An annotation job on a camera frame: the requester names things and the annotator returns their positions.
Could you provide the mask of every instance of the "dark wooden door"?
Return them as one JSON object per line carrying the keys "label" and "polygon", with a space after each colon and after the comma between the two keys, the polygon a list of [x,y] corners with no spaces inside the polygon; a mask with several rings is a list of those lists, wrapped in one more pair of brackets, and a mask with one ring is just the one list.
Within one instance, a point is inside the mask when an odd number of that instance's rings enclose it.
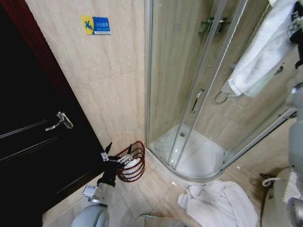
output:
{"label": "dark wooden door", "polygon": [[[101,145],[26,3],[1,3],[2,205],[7,215],[21,209],[27,219],[39,219],[102,172]],[[45,131],[59,111],[74,127]]]}

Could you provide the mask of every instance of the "beige tile wall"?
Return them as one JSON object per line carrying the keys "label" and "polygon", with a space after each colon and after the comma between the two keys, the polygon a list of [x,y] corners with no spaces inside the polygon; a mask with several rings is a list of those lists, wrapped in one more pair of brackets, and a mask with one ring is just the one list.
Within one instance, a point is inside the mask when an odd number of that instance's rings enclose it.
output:
{"label": "beige tile wall", "polygon": [[[144,1],[26,0],[103,146],[144,139]],[[81,15],[108,17],[85,35]]]}

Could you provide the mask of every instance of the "glass shower door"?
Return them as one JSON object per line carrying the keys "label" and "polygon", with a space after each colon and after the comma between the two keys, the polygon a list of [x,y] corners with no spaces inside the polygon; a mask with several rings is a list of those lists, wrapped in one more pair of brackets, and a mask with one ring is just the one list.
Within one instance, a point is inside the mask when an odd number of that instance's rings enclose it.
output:
{"label": "glass shower door", "polygon": [[271,10],[258,0],[152,1],[148,148],[183,179],[207,182],[293,113],[295,50],[255,96],[221,89]]}
{"label": "glass shower door", "polygon": [[209,41],[219,1],[152,1],[149,148],[165,163]]}
{"label": "glass shower door", "polygon": [[[212,178],[260,140],[263,132],[269,133],[273,124],[278,126],[285,120],[281,119],[281,114],[288,111],[285,100],[290,81],[296,74],[296,50],[269,72],[272,76],[263,81],[253,96],[226,98],[220,92],[270,10],[267,2],[248,1],[215,80],[200,106],[200,115],[191,116],[187,107],[188,114],[183,122],[193,121],[194,127],[174,166],[178,173],[197,179]],[[196,91],[204,86],[203,71],[200,72]]]}

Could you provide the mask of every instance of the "towel ring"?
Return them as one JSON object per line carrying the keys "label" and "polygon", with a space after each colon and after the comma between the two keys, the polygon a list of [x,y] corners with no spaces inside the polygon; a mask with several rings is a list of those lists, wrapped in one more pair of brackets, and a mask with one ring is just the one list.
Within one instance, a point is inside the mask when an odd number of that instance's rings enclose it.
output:
{"label": "towel ring", "polygon": [[222,102],[217,102],[216,101],[216,99],[217,99],[217,97],[220,95],[222,93],[222,91],[220,91],[215,97],[214,97],[214,99],[213,99],[213,101],[214,101],[214,103],[216,104],[216,105],[220,105],[220,104],[223,104],[223,103],[225,103],[225,101],[227,100],[227,96],[225,96],[225,99],[222,101]]}

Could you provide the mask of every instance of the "wicker basket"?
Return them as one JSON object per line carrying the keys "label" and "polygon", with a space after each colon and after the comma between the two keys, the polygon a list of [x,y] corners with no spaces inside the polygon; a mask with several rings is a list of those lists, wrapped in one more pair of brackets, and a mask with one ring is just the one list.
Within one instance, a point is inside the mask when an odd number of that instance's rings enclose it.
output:
{"label": "wicker basket", "polygon": [[[127,155],[128,148],[117,154],[116,156],[123,157]],[[137,141],[132,144],[131,156],[133,159],[139,158],[140,161],[130,168],[123,168],[118,170],[118,177],[124,182],[133,182],[138,180],[144,173],[145,168],[145,147],[141,141]]]}

